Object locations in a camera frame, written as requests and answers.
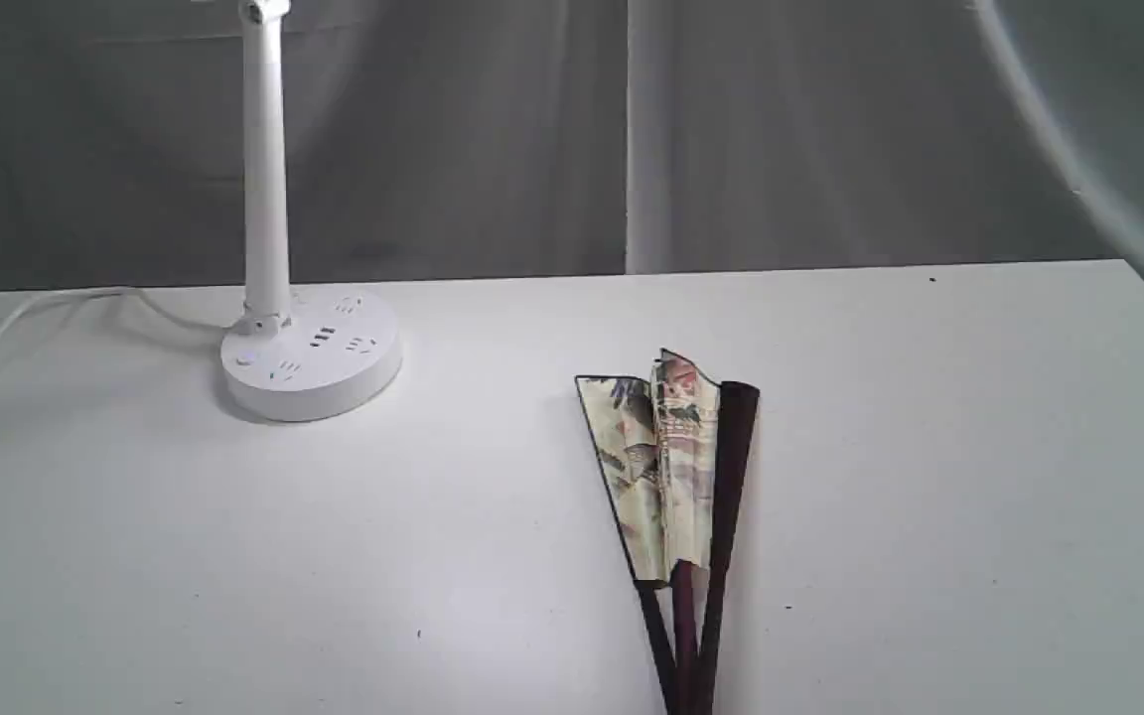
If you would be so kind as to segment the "painted paper folding fan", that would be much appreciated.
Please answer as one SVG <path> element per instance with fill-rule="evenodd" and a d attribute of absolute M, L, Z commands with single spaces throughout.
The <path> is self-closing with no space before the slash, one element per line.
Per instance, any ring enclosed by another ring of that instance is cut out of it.
<path fill-rule="evenodd" d="M 712 714 L 760 406 L 664 349 L 648 376 L 575 378 L 668 714 Z"/>

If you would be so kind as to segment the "grey backdrop curtain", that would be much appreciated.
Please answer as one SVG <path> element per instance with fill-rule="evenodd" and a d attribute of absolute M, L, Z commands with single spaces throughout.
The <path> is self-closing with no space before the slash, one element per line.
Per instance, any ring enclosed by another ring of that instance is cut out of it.
<path fill-rule="evenodd" d="M 0 289 L 243 279 L 235 1 L 0 1 Z M 301 283 L 1125 257 L 1144 1 L 295 1 Z"/>

